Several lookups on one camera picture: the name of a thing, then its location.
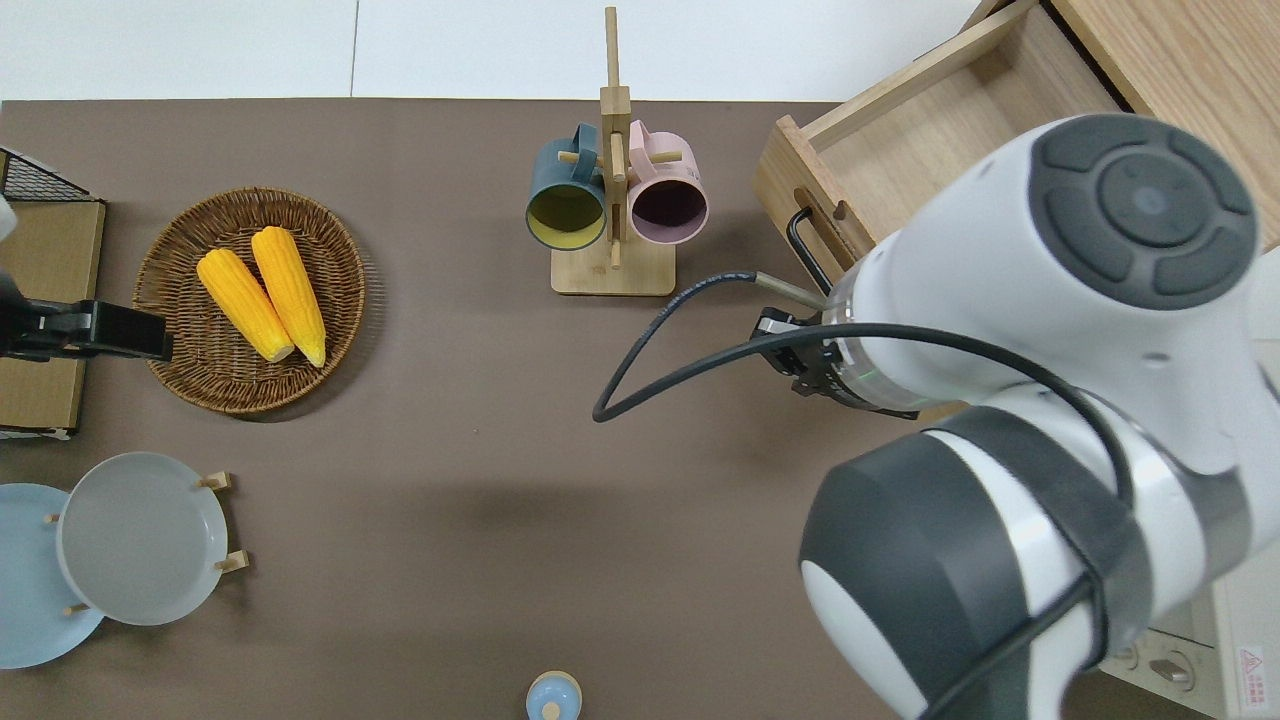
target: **mug handle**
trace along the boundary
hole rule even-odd
[[[577,163],[573,163],[573,179],[582,184],[591,182],[591,173],[595,172],[596,147],[600,145],[600,131],[589,123],[577,123],[577,132],[573,133],[573,151],[577,152]]]
[[[631,160],[631,169],[636,172],[640,182],[658,177],[658,170],[649,159],[649,128],[641,120],[631,120],[631,142],[627,147],[627,159]]]

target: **white floor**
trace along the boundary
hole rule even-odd
[[[847,100],[978,0],[613,0],[637,100]],[[0,0],[0,100],[576,97],[604,0]]]

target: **wire basket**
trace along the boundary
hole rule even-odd
[[[6,147],[0,147],[0,196],[27,202],[99,201],[83,187]]]
[[[301,352],[268,363],[232,325],[196,275],[196,263],[230,249],[261,282],[250,240],[266,225],[298,245],[325,327],[326,359],[314,368]],[[173,360],[150,363],[174,395],[228,415],[275,410],[311,392],[347,355],[365,313],[365,266],[342,222],[319,202],[269,187],[210,197],[160,233],[138,272],[133,305],[163,315],[174,334]]]

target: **black metal mesh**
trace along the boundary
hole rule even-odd
[[[0,195],[5,200],[31,202],[92,202],[93,197],[78,184],[67,182],[10,150],[0,147]]]

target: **light blue plate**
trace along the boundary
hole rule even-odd
[[[67,493],[58,488],[0,486],[0,670],[60,657],[102,621],[93,609],[63,615],[81,598],[63,579],[58,525],[45,523],[45,515],[61,512],[65,503]]]

